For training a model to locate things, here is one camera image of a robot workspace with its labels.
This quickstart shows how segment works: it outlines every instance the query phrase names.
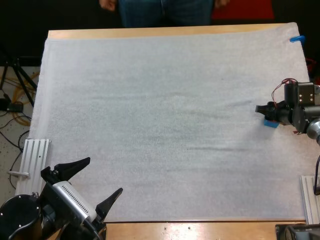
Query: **wooden table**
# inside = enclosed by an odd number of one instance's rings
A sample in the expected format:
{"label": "wooden table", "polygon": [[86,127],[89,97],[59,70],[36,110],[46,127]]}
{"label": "wooden table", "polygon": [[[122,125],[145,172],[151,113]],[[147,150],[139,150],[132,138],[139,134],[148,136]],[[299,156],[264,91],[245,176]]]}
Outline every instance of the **wooden table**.
{"label": "wooden table", "polygon": [[[251,32],[278,27],[281,24],[247,24],[222,26],[159,27],[52,30],[50,39],[104,39],[193,34]],[[304,219],[284,221],[224,221],[224,222],[149,222],[109,223],[108,240],[275,240],[276,224],[304,223]]]}

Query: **floor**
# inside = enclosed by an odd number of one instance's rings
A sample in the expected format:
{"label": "floor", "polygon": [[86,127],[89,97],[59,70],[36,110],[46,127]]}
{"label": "floor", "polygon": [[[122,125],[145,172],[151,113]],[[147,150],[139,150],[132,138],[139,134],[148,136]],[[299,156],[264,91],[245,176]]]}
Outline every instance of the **floor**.
{"label": "floor", "polygon": [[[23,68],[26,73],[31,76],[34,73],[37,73],[40,71],[39,67],[24,67]],[[0,76],[2,76],[4,68],[0,66]],[[3,85],[3,91],[8,94],[10,99],[13,99],[13,94],[16,89],[16,86],[13,86],[12,84],[15,84],[13,81],[17,77],[14,73],[14,71],[10,68],[7,72],[7,78]],[[38,77],[35,77],[33,79],[36,83],[38,83]],[[0,98],[3,98],[3,92],[0,92]],[[21,102],[26,102],[28,99],[25,94],[21,96],[21,98],[18,99]],[[31,117],[33,108],[30,103],[27,103],[23,106],[23,112],[27,116]],[[12,120],[14,117],[11,113],[7,113],[0,111],[0,128],[4,126],[8,121]],[[14,144],[18,144],[19,136],[24,133],[25,131],[29,130],[29,126],[20,125],[15,120],[12,120],[6,127],[0,129],[0,132],[3,133],[10,141],[12,141]],[[20,146],[23,147],[25,139],[28,137],[28,134],[25,134],[21,140],[20,140]],[[14,163],[15,159],[17,158],[20,150],[11,145],[2,135],[0,135],[0,206],[2,203],[4,203],[9,198],[13,197],[15,195],[15,189],[12,187],[12,185],[9,182],[9,174],[8,171],[12,167],[12,164]],[[21,155],[17,159],[16,163],[13,166],[13,171],[18,171],[20,168],[21,163]],[[17,178],[12,176],[11,182],[14,186],[17,184]]]}

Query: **red wire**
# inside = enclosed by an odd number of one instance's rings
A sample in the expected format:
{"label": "red wire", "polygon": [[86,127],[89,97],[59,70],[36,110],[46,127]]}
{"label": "red wire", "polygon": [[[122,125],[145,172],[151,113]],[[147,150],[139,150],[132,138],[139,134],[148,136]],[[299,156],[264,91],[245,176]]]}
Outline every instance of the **red wire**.
{"label": "red wire", "polygon": [[278,106],[277,106],[277,103],[276,103],[276,100],[275,100],[275,91],[276,91],[278,88],[280,88],[283,84],[287,84],[288,82],[292,83],[292,81],[294,81],[294,82],[296,82],[296,83],[298,82],[298,81],[295,80],[294,78],[286,78],[286,79],[282,80],[281,83],[280,83],[278,86],[276,86],[276,88],[272,91],[271,97],[272,97],[273,104],[274,104],[274,107],[275,107],[275,108],[278,107]]}

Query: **black background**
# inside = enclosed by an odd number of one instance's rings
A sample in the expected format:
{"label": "black background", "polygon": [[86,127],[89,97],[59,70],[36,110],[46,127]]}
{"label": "black background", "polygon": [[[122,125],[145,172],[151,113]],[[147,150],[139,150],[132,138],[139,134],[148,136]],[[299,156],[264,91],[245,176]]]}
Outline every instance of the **black background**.
{"label": "black background", "polygon": [[[275,20],[225,20],[212,24],[297,22],[306,36],[305,55],[319,60],[320,0],[273,0]],[[40,65],[49,30],[122,28],[119,13],[100,8],[98,0],[0,0],[0,44],[14,57],[35,57]],[[4,57],[0,55],[0,66]]]}

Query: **white fabric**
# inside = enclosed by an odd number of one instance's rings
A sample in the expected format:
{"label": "white fabric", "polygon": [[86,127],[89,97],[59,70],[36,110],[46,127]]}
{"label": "white fabric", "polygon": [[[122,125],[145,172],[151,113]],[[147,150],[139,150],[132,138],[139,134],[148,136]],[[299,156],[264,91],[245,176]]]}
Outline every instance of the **white fabric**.
{"label": "white fabric", "polygon": [[318,145],[255,113],[308,81],[298,35],[48,39],[30,137],[51,166],[91,157],[70,182],[92,205],[123,187],[108,221],[301,219]]}

